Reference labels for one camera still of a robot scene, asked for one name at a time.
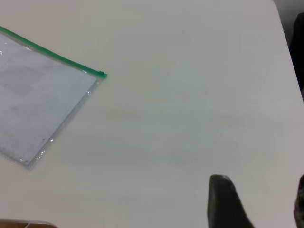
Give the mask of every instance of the table surface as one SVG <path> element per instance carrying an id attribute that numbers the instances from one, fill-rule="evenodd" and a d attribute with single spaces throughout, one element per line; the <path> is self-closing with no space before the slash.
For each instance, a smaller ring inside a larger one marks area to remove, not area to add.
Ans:
<path id="1" fill-rule="evenodd" d="M 109 74 L 32 171 L 0 158 L 0 218 L 205 228 L 216 173 L 257 228 L 295 227 L 304 109 L 274 3 L 16 0 L 0 20 Z"/>

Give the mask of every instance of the white paper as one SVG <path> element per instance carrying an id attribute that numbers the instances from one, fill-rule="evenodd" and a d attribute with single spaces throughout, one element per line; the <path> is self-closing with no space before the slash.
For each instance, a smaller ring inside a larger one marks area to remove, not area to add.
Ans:
<path id="1" fill-rule="evenodd" d="M 0 34 L 0 152 L 29 165 L 95 81 Z"/>

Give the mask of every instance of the green zipper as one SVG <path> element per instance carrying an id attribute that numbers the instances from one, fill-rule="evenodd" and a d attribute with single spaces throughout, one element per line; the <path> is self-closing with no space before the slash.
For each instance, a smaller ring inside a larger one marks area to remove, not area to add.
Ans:
<path id="1" fill-rule="evenodd" d="M 41 52 L 42 54 L 44 54 L 46 56 L 49 56 L 51 58 L 55 58 L 55 59 L 57 59 L 61 62 L 64 62 L 65 64 L 68 64 L 68 65 L 72 66 L 72 67 L 75 67 L 75 68 L 78 68 L 80 70 L 86 71 L 89 74 L 95 75 L 95 76 L 100 77 L 100 78 L 106 78 L 106 76 L 107 76 L 107 74 L 102 72 L 102 71 L 97 71 L 97 70 L 88 68 L 84 65 L 81 65 L 81 64 L 73 62 L 73 61 L 71 61 L 67 58 L 64 58 L 60 55 L 57 55 L 56 53 L 54 53 L 50 50 L 47 50 L 46 48 L 44 48 L 42 46 L 39 46 L 38 44 L 35 44 L 35 43 L 29 41 L 28 39 L 25 39 L 25 38 L 17 35 L 16 33 L 12 32 L 12 31 L 9 31 L 8 29 L 6 29 L 2 26 L 0 26 L 0 32 L 3 32 L 6 35 L 11 36 L 12 38 L 26 44 L 30 48 L 36 49 L 37 51 Z"/>

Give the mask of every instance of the white table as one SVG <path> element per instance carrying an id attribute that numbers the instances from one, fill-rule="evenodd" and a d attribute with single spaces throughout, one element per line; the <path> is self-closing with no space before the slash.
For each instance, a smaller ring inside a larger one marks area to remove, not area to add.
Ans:
<path id="1" fill-rule="evenodd" d="M 0 20 L 109 74 L 34 170 L 0 158 L 0 218 L 205 228 L 217 173 L 256 228 L 295 227 L 304 108 L 274 3 L 18 0 Z"/>

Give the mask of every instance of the dark object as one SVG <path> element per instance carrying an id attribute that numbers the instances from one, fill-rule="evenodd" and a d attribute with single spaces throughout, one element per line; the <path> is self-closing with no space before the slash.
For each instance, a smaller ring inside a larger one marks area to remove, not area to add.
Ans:
<path id="1" fill-rule="evenodd" d="M 289 52 L 300 90 L 302 90 L 304 87 L 304 13 L 299 13 L 295 20 Z"/>
<path id="2" fill-rule="evenodd" d="M 207 214 L 209 228 L 254 228 L 227 176 L 210 177 Z"/>
<path id="3" fill-rule="evenodd" d="M 294 203 L 294 219 L 298 228 L 304 228 L 304 175 L 300 178 L 298 194 Z"/>

